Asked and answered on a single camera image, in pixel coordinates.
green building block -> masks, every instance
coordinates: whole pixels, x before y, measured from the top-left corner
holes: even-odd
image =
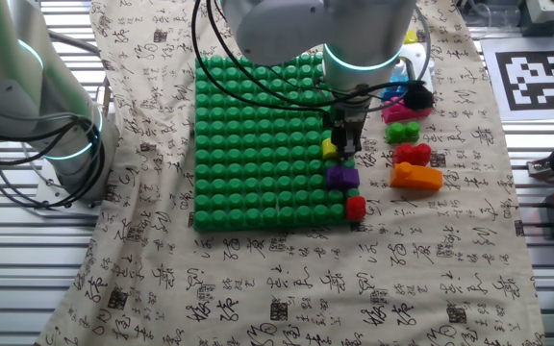
[[[420,138],[420,125],[411,121],[407,125],[401,123],[390,124],[386,128],[387,143],[415,142]]]
[[[261,90],[220,56],[203,58],[229,91],[264,104],[282,101]],[[324,101],[313,78],[322,73],[321,53],[303,54],[273,69],[246,58],[239,62],[271,90],[317,104]],[[196,62],[195,191],[197,232],[291,229],[342,225],[346,200],[358,190],[326,190],[321,141],[330,137],[314,111],[253,107],[221,92]],[[346,163],[353,166],[354,161]]]

orange object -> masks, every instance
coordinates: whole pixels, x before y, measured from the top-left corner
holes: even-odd
[[[439,190],[443,185],[441,171],[407,162],[396,164],[390,171],[390,186]]]

black wire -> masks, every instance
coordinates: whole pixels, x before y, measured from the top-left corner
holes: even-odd
[[[200,1],[196,0],[194,6],[193,6],[193,12],[191,14],[191,44],[193,45],[193,51],[196,56],[196,60],[198,61],[198,65],[204,73],[206,74],[207,78],[211,83],[213,83],[219,90],[227,94],[228,96],[231,96],[241,102],[247,103],[252,106],[257,107],[266,107],[274,110],[285,110],[285,111],[319,111],[323,113],[328,113],[327,111],[323,109],[318,109],[316,107],[288,107],[288,106],[278,106],[278,105],[265,105],[253,100],[247,100],[246,98],[243,98],[239,95],[236,95],[234,92],[226,89],[224,86],[222,86],[212,75],[209,71],[209,68],[206,64],[202,61],[202,57],[200,56],[200,48],[198,47],[198,39],[196,34],[196,22],[197,22],[197,16],[198,16],[198,10],[200,8]]]
[[[99,132],[97,131],[97,128],[95,128],[95,126],[93,126],[92,124],[90,126],[91,126],[91,131],[88,132],[88,139],[93,144],[93,145],[91,145],[91,147],[94,148],[96,145],[99,144],[99,141],[101,139],[99,138]],[[92,149],[92,150],[93,150],[93,152],[92,152],[92,157],[93,157],[94,155],[96,155],[96,153],[95,153],[96,149]],[[7,177],[5,176],[3,171],[1,170],[1,167],[0,167],[0,176],[4,180],[4,183],[6,184],[6,186],[8,188],[12,189],[14,192],[16,192],[20,197],[24,198],[27,201],[32,202],[32,204],[27,204],[25,202],[22,202],[22,201],[19,201],[19,200],[15,199],[1,185],[0,185],[0,191],[2,192],[2,194],[4,194],[6,197],[8,197],[10,200],[17,203],[21,207],[36,208],[36,209],[48,209],[48,208],[54,208],[54,207],[67,206],[67,205],[69,205],[73,202],[78,201],[85,194],[87,194],[87,192],[95,185],[95,183],[99,179],[100,173],[102,172],[102,170],[104,168],[104,164],[105,164],[104,146],[100,145],[99,150],[100,151],[97,154],[97,155],[99,155],[99,163],[97,163],[97,166],[96,166],[95,165],[95,160],[92,160],[91,164],[89,166],[89,169],[87,171],[87,174],[85,175],[85,177],[83,177],[83,181],[88,182],[88,183],[84,184],[84,185],[80,185],[74,192],[70,193],[69,196],[63,198],[59,202],[56,202],[56,203],[53,203],[53,204],[42,203],[40,201],[36,201],[36,200],[32,199],[31,197],[23,194],[18,189],[13,187],[12,184],[10,184],[10,181],[7,179]]]
[[[63,128],[69,126],[72,123],[78,123],[78,122],[82,121],[82,119],[83,118],[81,118],[81,117],[75,117],[74,120],[72,120],[71,122],[61,126],[57,130],[53,130],[53,131],[51,131],[49,133],[46,133],[46,134],[35,135],[35,136],[27,136],[27,137],[12,137],[12,136],[1,136],[0,135],[0,140],[31,142],[31,141],[35,141],[35,140],[46,139],[50,136],[58,135],[63,130]]]
[[[314,85],[314,86],[311,86],[311,87],[297,86],[297,85],[295,85],[295,84],[290,83],[290,81],[288,81],[288,80],[287,80],[286,78],[284,78],[282,75],[280,75],[279,73],[277,73],[277,71],[275,71],[275,70],[273,69],[272,66],[264,66],[264,67],[268,68],[268,70],[269,70],[270,72],[274,73],[274,74],[275,74],[277,77],[279,77],[279,79],[280,79],[281,81],[283,81],[284,83],[286,83],[286,84],[288,84],[288,85],[290,85],[290,86],[292,86],[292,87],[296,87],[297,89],[300,89],[300,90],[313,90],[313,89],[315,89],[315,90],[320,90],[320,91],[331,92],[331,93],[333,93],[333,94],[337,94],[337,95],[341,95],[341,96],[349,95],[347,92],[336,91],[336,90],[332,90],[332,89],[327,88],[327,87],[321,87],[321,86],[318,86],[318,85]],[[365,95],[365,96],[369,96],[369,97],[376,98],[376,99],[378,99],[378,100],[386,101],[386,99],[384,99],[384,98],[382,98],[382,97],[380,97],[380,96],[377,96],[377,95],[369,95],[369,94],[367,94],[367,95]]]
[[[278,98],[282,101],[287,101],[287,102],[290,102],[291,104],[298,105],[298,106],[301,106],[301,107],[320,108],[320,107],[334,106],[336,104],[343,103],[345,101],[349,101],[349,100],[351,100],[353,98],[356,98],[356,97],[359,97],[359,96],[366,96],[367,94],[369,94],[372,91],[380,90],[380,89],[383,89],[383,88],[386,88],[386,87],[410,87],[410,86],[416,86],[416,85],[423,85],[424,84],[424,82],[422,82],[422,81],[384,83],[384,84],[380,84],[380,85],[376,85],[376,86],[369,86],[369,87],[364,88],[364,89],[356,90],[356,91],[348,94],[348,96],[336,98],[332,101],[327,101],[327,102],[324,102],[324,103],[314,104],[314,105],[307,105],[305,103],[300,103],[298,101],[291,100],[291,99],[289,99],[287,97],[284,97],[284,96],[282,96],[282,95],[280,95],[276,92],[273,92],[268,87],[266,87],[265,85],[260,83],[260,81],[256,80],[255,77],[253,77],[253,75],[251,73],[249,73],[249,71],[247,71],[239,63],[239,61],[234,56],[232,51],[228,48],[228,45],[226,44],[226,42],[223,40],[223,37],[221,36],[221,33],[219,32],[219,28],[217,28],[217,24],[215,23],[215,20],[214,20],[214,17],[213,17],[211,0],[206,0],[206,5],[207,5],[207,15],[208,15],[209,21],[211,22],[211,27],[213,28],[215,36],[217,37],[217,40],[219,41],[219,44],[221,45],[223,50],[226,52],[228,57],[232,60],[233,64],[240,70],[240,72],[242,72],[245,76],[247,76],[247,78],[249,78],[252,82],[254,82],[259,88],[261,88],[262,90],[264,90],[267,93],[271,94],[273,97],[276,97],[276,98]]]
[[[58,131],[60,133],[57,135],[57,137],[55,137],[55,139],[53,139],[51,141],[51,143],[48,144],[48,146],[46,146],[46,148],[44,148],[44,150],[40,151],[36,155],[33,155],[32,157],[29,157],[29,158],[16,160],[16,161],[0,161],[0,165],[7,165],[7,166],[19,165],[19,164],[35,161],[37,159],[42,158],[43,156],[48,154],[48,152],[50,152],[55,147],[55,145],[57,145],[63,139],[63,136],[65,136],[65,134],[67,134],[67,132],[69,130],[71,130],[74,126],[76,126],[77,125],[76,123],[78,123],[79,121],[80,121],[79,118],[77,118],[77,119],[71,121],[70,123],[68,123],[67,125],[59,128]]]
[[[215,8],[217,9],[217,11],[219,12],[219,15],[221,15],[221,17],[223,18],[223,20],[226,21],[226,23],[228,22],[228,19],[226,19],[226,16],[223,15],[223,12],[221,11],[221,8],[217,5],[217,0],[214,0],[215,2]]]

building block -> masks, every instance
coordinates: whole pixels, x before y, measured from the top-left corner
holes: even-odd
[[[281,104],[229,59],[213,56],[202,61],[226,89],[265,104]],[[311,90],[313,78],[322,74],[321,53],[303,54],[273,67],[295,86],[246,58],[239,62],[273,91],[308,103],[324,101]],[[250,107],[221,92],[199,67],[195,97],[193,227],[197,232],[284,230],[354,222],[346,217],[347,199],[359,196],[359,190],[326,185],[329,166],[353,167],[354,161],[323,159],[322,140],[330,138],[331,132],[322,128],[321,113]],[[346,175],[345,180],[351,182],[352,178]]]
[[[334,165],[326,169],[326,187],[330,189],[347,190],[361,184],[358,169]]]
[[[418,35],[416,34],[416,31],[408,30],[408,33],[405,35],[405,39],[403,39],[403,43],[404,44],[418,43]]]
[[[387,101],[385,105],[394,102],[398,97],[392,97],[390,101]],[[424,111],[414,111],[405,107],[403,100],[399,101],[395,105],[392,105],[386,109],[382,110],[382,118],[387,124],[393,123],[395,121],[406,121],[412,119],[425,118],[431,114],[433,108],[428,108]]]
[[[366,215],[366,200],[362,196],[347,199],[346,217],[350,221],[361,221]]]
[[[386,128],[386,142],[388,144],[415,142],[420,138],[419,133],[420,125],[414,121],[407,125],[393,123]]]
[[[425,143],[413,146],[405,143],[396,147],[392,153],[392,164],[407,162],[412,165],[425,166],[431,160],[431,147]]]
[[[322,157],[329,160],[336,159],[338,156],[337,146],[331,142],[331,138],[322,140]]]
[[[399,62],[392,71],[392,76],[390,76],[390,82],[407,82],[410,80],[408,66],[404,62]],[[380,96],[382,100],[390,100],[393,97],[399,97],[403,95],[408,88],[406,86],[391,86],[385,89],[382,89]]]
[[[396,164],[390,171],[391,187],[412,187],[439,190],[443,185],[441,171],[408,162]]]

tablecloth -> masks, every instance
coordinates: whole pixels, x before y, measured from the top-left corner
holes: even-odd
[[[394,147],[371,114],[356,156],[361,227],[201,235],[191,227],[193,2],[94,0],[120,139],[83,266],[36,344],[542,345],[488,75],[452,2],[418,5],[437,100],[420,142],[441,191],[389,187]],[[202,54],[223,54],[204,6],[198,32]]]

